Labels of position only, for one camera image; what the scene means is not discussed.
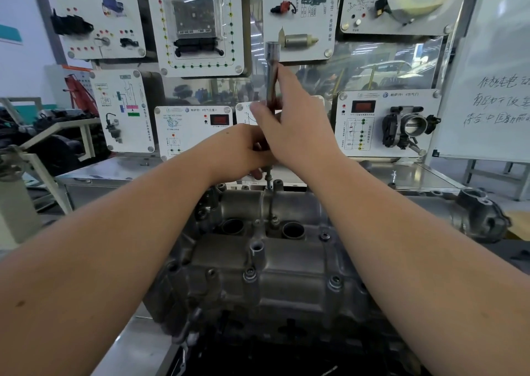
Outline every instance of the blue component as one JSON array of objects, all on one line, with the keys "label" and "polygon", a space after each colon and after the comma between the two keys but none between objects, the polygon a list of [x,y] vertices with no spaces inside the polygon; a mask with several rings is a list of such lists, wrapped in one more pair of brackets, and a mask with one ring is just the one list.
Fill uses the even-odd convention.
[{"label": "blue component", "polygon": [[121,13],[123,11],[123,3],[118,2],[117,0],[103,0],[103,5],[116,13]]}]

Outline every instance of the car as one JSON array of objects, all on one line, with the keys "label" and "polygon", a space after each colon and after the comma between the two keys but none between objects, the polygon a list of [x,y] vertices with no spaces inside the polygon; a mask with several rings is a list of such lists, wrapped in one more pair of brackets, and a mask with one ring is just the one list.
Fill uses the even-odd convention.
[{"label": "car", "polygon": [[404,60],[390,60],[368,64],[354,70],[346,84],[346,90],[377,90],[380,82],[387,77],[398,77],[412,69]]}]

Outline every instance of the white panel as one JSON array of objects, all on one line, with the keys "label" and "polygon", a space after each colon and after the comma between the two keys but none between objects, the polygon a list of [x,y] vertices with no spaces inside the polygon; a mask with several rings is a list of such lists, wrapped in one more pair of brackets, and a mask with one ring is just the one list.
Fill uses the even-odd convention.
[{"label": "white panel", "polygon": [[[113,4],[123,4],[121,12],[104,6],[103,1],[50,0],[58,16],[79,16],[94,26],[88,35],[63,36],[65,53],[77,59],[144,57],[145,40],[138,0],[114,0]],[[138,46],[122,46],[122,39],[138,42]]]},{"label": "white panel", "polygon": [[[201,51],[181,52],[180,57],[176,55],[178,51],[174,42],[177,33],[187,31],[187,26],[182,18],[176,17],[176,1],[179,0],[149,0],[158,64],[162,74],[168,77],[223,77],[242,74],[245,59],[241,0],[214,0],[212,4],[217,17],[215,25],[208,24],[208,31],[214,30],[212,27],[215,26],[217,48],[223,55],[218,51]],[[185,3],[198,0],[180,1],[186,6]],[[193,17],[193,14],[196,13],[190,10],[185,16]]]},{"label": "white panel", "polygon": [[[370,102],[373,111],[355,113],[354,104]],[[335,138],[341,151],[348,157],[410,157],[418,154],[409,148],[383,145],[383,118],[393,106],[420,106],[424,117],[436,115],[440,98],[434,90],[344,91],[339,95],[336,107]],[[420,149],[427,150],[432,135],[422,134],[418,140]]]},{"label": "white panel", "polygon": [[[320,95],[313,95],[322,102],[322,108],[325,108],[325,99]],[[236,123],[246,123],[247,125],[257,125],[256,119],[252,112],[250,112],[250,104],[252,102],[242,102],[235,106],[235,121]]]},{"label": "white panel", "polygon": [[329,59],[335,48],[335,27],[338,18],[339,0],[287,0],[293,7],[284,14],[271,13],[271,9],[284,0],[263,0],[263,39],[279,41],[279,33],[283,28],[285,35],[311,35],[318,41],[306,48],[282,47],[280,61],[306,61]]},{"label": "white panel", "polygon": [[[107,145],[117,152],[155,151],[141,73],[130,69],[98,70],[92,75],[92,89]],[[107,119],[120,130],[121,142],[106,128]]]},{"label": "white panel", "polygon": [[233,125],[229,106],[159,106],[155,110],[162,159],[169,159]]},{"label": "white panel", "polygon": [[530,162],[530,0],[477,0],[449,72],[432,149]]},{"label": "white panel", "polygon": [[378,0],[344,0],[347,34],[445,35],[454,30],[463,0],[388,0],[392,13],[377,17]]}]

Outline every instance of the red digital display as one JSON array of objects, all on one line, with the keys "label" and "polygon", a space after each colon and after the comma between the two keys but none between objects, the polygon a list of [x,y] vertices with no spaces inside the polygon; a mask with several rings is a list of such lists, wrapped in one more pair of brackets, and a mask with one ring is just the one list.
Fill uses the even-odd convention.
[{"label": "red digital display", "polygon": [[374,113],[375,101],[354,101],[351,105],[352,113]]},{"label": "red digital display", "polygon": [[228,126],[230,125],[228,115],[210,115],[210,124],[212,126]]}]

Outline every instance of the engine block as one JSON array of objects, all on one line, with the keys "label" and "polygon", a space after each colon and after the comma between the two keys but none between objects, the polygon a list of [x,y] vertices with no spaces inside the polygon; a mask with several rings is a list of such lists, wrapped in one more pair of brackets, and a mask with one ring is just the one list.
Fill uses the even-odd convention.
[{"label": "engine block", "polygon": [[[400,340],[312,192],[284,191],[281,180],[226,189],[203,195],[144,298],[174,341],[212,326],[231,341],[359,346],[361,328]],[[479,243],[510,225],[480,190],[404,194]]]}]

